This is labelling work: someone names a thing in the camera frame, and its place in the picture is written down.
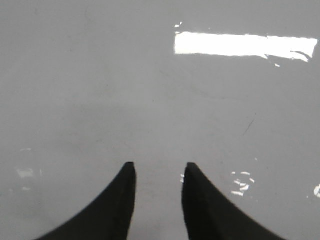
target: gray floor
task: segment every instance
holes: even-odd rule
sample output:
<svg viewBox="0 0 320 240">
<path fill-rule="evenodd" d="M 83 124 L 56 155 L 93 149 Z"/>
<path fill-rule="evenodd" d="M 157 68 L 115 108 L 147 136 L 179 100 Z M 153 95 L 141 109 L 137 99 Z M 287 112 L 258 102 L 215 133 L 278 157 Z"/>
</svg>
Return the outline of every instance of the gray floor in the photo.
<svg viewBox="0 0 320 240">
<path fill-rule="evenodd" d="M 188 239 L 187 162 L 276 234 L 319 238 L 319 46 L 308 62 L 175 54 L 175 25 L 319 39 L 318 0 L 0 2 L 0 239 L 59 226 L 127 161 L 129 240 Z"/>
</svg>

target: glossy surface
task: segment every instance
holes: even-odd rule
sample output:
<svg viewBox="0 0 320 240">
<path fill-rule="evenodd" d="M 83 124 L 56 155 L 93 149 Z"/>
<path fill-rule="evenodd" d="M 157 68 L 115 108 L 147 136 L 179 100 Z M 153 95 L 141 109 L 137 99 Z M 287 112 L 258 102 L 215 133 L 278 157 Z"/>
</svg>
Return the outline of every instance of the glossy surface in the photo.
<svg viewBox="0 0 320 240">
<path fill-rule="evenodd" d="M 0 239 L 59 226 L 128 161 L 129 240 L 188 239 L 187 162 L 281 237 L 318 239 L 319 44 L 303 61 L 175 54 L 175 39 L 319 40 L 319 9 L 317 0 L 1 1 Z M 249 185 L 243 196 L 234 181 Z"/>
</svg>

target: smooth gray surface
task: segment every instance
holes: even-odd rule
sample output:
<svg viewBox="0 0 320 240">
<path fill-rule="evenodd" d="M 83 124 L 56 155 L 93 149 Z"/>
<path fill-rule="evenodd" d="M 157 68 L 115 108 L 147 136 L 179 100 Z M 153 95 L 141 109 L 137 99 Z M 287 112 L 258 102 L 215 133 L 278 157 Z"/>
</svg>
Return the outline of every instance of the smooth gray surface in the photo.
<svg viewBox="0 0 320 240">
<path fill-rule="evenodd" d="M 188 239 L 187 162 L 276 234 L 319 238 L 319 46 L 309 63 L 174 52 L 180 22 L 320 39 L 319 1 L 0 2 L 0 239 L 59 226 L 127 161 L 129 240 Z M 255 180 L 243 197 L 240 172 Z"/>
</svg>

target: shiny floor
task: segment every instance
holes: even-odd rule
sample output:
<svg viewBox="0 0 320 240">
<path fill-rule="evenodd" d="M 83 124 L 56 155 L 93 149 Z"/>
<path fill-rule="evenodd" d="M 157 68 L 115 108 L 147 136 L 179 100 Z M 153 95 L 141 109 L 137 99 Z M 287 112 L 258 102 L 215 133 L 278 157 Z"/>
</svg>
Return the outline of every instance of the shiny floor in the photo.
<svg viewBox="0 0 320 240">
<path fill-rule="evenodd" d="M 318 0 L 0 3 L 0 239 L 61 225 L 125 162 L 129 240 L 188 239 L 187 162 L 274 233 L 319 238 Z"/>
</svg>

